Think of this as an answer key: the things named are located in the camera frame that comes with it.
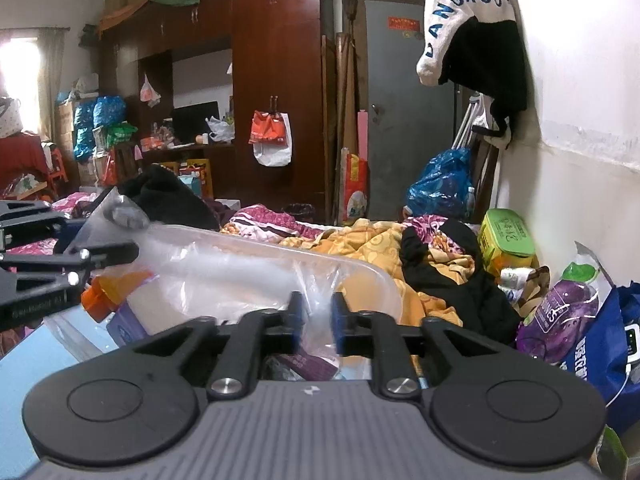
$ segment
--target transparent plastic container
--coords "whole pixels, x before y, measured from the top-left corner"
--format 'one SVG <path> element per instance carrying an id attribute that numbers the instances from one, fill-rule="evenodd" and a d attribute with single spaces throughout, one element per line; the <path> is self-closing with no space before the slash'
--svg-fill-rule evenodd
<path id="1" fill-rule="evenodd" d="M 127 297 L 150 335 L 199 316 L 235 323 L 252 310 L 283 309 L 291 293 L 298 291 L 306 307 L 302 346 L 310 354 L 335 359 L 330 328 L 334 292 L 344 291 L 353 311 L 375 310 L 400 319 L 402 303 L 396 285 L 378 267 L 183 226 L 126 229 L 108 220 L 113 215 L 101 213 L 109 203 L 107 197 L 76 242 L 126 237 L 138 244 L 140 255 L 135 262 L 110 267 L 103 275 L 117 277 L 146 269 L 156 276 Z M 58 330 L 69 340 L 78 339 L 70 333 L 69 323 Z"/>

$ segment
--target red sticker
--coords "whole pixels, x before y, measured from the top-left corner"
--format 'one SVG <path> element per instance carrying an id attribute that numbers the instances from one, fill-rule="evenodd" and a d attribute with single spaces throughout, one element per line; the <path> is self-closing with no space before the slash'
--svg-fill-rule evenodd
<path id="1" fill-rule="evenodd" d="M 420 22 L 418 20 L 410 20 L 409 18 L 395 18 L 394 16 L 390 16 L 389 28 L 420 32 Z"/>

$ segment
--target red tablecloth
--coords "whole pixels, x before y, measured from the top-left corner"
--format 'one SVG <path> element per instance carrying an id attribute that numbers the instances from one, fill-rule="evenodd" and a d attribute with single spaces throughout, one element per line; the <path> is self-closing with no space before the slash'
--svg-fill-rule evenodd
<path id="1" fill-rule="evenodd" d="M 49 174 L 40 137 L 29 132 L 0 139 L 0 193 L 22 173 L 32 173 L 41 182 Z"/>

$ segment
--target blue plastic bag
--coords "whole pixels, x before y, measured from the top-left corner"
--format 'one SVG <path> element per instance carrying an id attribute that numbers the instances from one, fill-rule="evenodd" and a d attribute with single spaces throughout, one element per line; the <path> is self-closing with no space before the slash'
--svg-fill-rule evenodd
<path id="1" fill-rule="evenodd" d="M 79 162 L 85 162 L 94 152 L 94 131 L 91 128 L 80 128 L 76 137 L 74 157 Z"/>
<path id="2" fill-rule="evenodd" d="M 76 130 L 94 127 L 94 107 L 95 99 L 78 104 L 76 113 L 74 114 L 74 126 Z"/>
<path id="3" fill-rule="evenodd" d="M 98 97 L 94 108 L 94 128 L 124 122 L 127 105 L 120 96 Z"/>
<path id="4" fill-rule="evenodd" d="M 435 214 L 464 220 L 468 216 L 471 152 L 446 150 L 433 157 L 406 194 L 412 216 Z"/>
<path id="5" fill-rule="evenodd" d="M 628 365 L 625 333 L 625 327 L 639 321 L 640 283 L 614 288 L 589 331 L 560 365 L 597 388 L 607 403 L 607 425 L 617 434 L 640 420 L 640 362 Z"/>

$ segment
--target curtain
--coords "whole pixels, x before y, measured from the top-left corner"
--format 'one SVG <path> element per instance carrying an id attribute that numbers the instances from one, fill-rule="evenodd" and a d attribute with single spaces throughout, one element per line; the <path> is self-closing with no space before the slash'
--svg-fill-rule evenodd
<path id="1" fill-rule="evenodd" d="M 40 73 L 38 74 L 38 105 L 40 107 L 40 137 L 51 140 L 54 135 L 55 105 L 60 76 L 62 55 L 65 50 L 66 29 L 41 28 L 38 31 L 40 51 Z"/>
<path id="2" fill-rule="evenodd" d="M 0 30 L 0 47 L 2 47 L 9 40 L 11 40 L 11 31 Z M 0 97 L 6 95 L 8 95 L 8 92 L 4 84 L 4 76 L 2 76 L 2 70 L 0 70 Z"/>

